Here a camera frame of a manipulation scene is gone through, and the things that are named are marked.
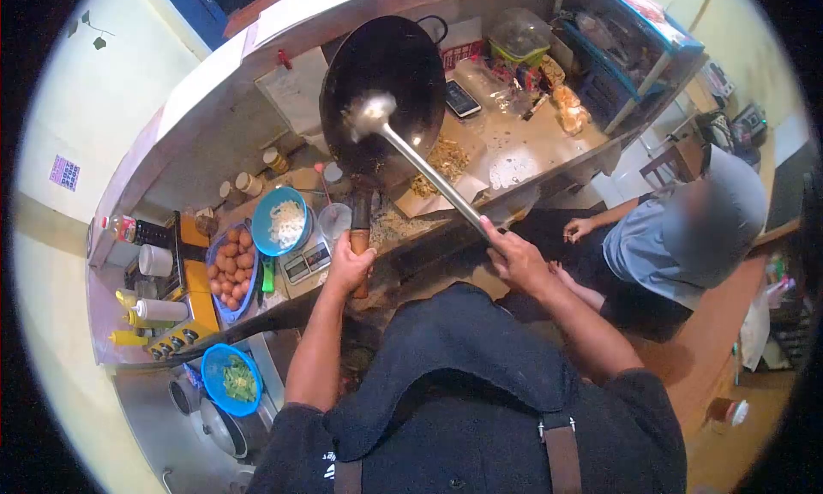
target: wok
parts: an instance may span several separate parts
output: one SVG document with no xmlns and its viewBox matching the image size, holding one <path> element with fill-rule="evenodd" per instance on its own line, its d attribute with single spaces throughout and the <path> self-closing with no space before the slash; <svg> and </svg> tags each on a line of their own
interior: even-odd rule
<svg viewBox="0 0 823 494">
<path fill-rule="evenodd" d="M 439 19 L 445 27 L 437 16 L 427 17 Z M 353 141 L 345 114 L 369 90 L 394 96 L 397 108 L 389 123 L 421 157 L 427 157 L 443 125 L 446 82 L 437 45 L 416 22 L 390 15 L 358 27 L 332 58 L 320 92 L 326 144 L 355 186 L 351 248 L 356 254 L 369 247 L 371 193 L 417 173 L 383 137 L 369 135 Z M 367 293 L 364 283 L 354 296 Z"/>
</svg>

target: sticker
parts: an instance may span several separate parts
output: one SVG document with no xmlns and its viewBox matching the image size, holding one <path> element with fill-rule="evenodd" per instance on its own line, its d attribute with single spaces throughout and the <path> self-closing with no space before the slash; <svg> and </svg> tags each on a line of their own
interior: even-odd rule
<svg viewBox="0 0 823 494">
<path fill-rule="evenodd" d="M 66 187 L 69 191 L 74 192 L 77 188 L 77 177 L 80 175 L 80 166 L 74 162 L 69 162 L 60 155 L 54 159 L 51 174 L 48 179 L 52 180 L 59 186 Z"/>
</svg>

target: hand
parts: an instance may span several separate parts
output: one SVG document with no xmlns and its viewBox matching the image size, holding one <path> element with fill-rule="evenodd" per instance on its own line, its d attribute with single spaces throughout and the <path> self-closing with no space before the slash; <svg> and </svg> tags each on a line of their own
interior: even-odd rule
<svg viewBox="0 0 823 494">
<path fill-rule="evenodd" d="M 524 241 L 514 232 L 501 235 L 486 216 L 480 217 L 480 224 L 489 236 L 494 249 L 487 253 L 499 276 L 512 288 L 537 297 L 542 289 L 560 280 L 552 273 L 540 250 L 531 242 Z"/>
<path fill-rule="evenodd" d="M 594 228 L 597 227 L 598 225 L 596 225 L 591 218 L 574 218 L 569 221 L 569 224 L 563 227 L 563 242 L 571 242 L 572 244 L 576 244 L 582 236 L 588 235 Z"/>
<path fill-rule="evenodd" d="M 346 230 L 340 235 L 334 246 L 332 265 L 328 268 L 328 278 L 324 287 L 348 296 L 358 285 L 363 283 L 366 275 L 375 262 L 377 250 L 369 248 L 360 256 L 351 250 L 350 232 Z"/>
<path fill-rule="evenodd" d="M 574 278 L 563 269 L 563 264 L 558 262 L 557 260 L 552 260 L 548 264 L 549 272 L 557 276 L 557 279 L 561 281 L 567 288 L 571 288 L 573 285 L 576 284 Z"/>
</svg>

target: metal ladle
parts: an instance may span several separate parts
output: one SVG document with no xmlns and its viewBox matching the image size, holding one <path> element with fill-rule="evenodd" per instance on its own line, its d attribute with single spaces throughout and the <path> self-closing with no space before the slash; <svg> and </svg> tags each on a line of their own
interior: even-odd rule
<svg viewBox="0 0 823 494">
<path fill-rule="evenodd" d="M 398 135 L 388 124 L 388 118 L 397 108 L 394 96 L 390 93 L 371 91 L 357 100 L 349 110 L 347 119 L 351 128 L 351 139 L 360 142 L 370 134 L 382 135 L 392 146 L 397 148 L 403 157 L 420 171 L 436 188 L 440 194 L 448 200 L 452 206 L 463 215 L 475 227 L 481 235 L 488 241 L 486 231 L 480 225 L 480 213 L 472 207 L 468 201 L 464 200 L 454 187 L 448 184 L 445 178 L 440 176 L 429 163 Z"/>
</svg>

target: red clip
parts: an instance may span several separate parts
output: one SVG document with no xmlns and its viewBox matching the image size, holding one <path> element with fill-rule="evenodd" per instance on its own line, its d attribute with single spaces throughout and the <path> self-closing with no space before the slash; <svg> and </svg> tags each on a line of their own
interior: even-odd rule
<svg viewBox="0 0 823 494">
<path fill-rule="evenodd" d="M 285 51 L 277 50 L 277 58 L 280 59 L 280 62 L 283 64 L 283 66 L 285 66 L 286 69 L 291 71 L 291 60 L 289 60 L 289 57 L 285 55 Z"/>
</svg>

